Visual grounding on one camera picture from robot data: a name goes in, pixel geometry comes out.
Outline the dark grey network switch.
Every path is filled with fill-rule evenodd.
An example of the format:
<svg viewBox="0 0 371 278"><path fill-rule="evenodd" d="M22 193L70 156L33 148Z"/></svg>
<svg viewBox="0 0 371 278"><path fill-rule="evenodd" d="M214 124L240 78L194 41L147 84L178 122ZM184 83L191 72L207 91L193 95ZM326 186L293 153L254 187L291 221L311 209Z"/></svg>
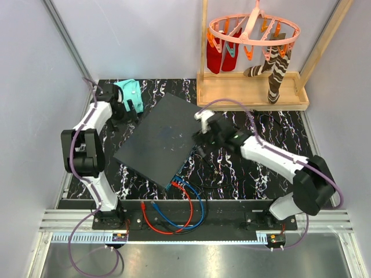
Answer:
<svg viewBox="0 0 371 278"><path fill-rule="evenodd" d="M135 173L166 188L194 149L201 129L195 104L166 93L125 140L114 158Z"/></svg>

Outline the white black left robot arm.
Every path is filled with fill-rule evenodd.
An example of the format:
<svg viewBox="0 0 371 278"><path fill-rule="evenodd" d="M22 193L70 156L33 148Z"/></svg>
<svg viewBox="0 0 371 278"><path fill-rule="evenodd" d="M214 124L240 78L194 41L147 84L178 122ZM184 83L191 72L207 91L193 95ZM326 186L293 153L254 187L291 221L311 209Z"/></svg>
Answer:
<svg viewBox="0 0 371 278"><path fill-rule="evenodd" d="M123 90L109 83L98 86L86 114L72 129L61 132L63 162L66 172L87 187L96 208L93 229L119 229L125 225L125 212L105 175L106 158L100 132L106 125L115 129L114 122L139 121L132 100L125 100Z"/></svg>

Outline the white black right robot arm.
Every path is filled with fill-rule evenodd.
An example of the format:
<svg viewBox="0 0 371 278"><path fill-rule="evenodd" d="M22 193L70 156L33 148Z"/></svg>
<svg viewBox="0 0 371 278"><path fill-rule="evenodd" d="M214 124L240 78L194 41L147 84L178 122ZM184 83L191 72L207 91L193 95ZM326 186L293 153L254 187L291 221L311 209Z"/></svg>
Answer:
<svg viewBox="0 0 371 278"><path fill-rule="evenodd" d="M274 200L263 215L268 229L279 228L292 215L316 216L336 192L336 183L322 157L307 158L280 149L251 131L234 127L220 113L205 110L194 118L201 124L193 139L202 154L224 148L265 166L292 184L292 192Z"/></svg>

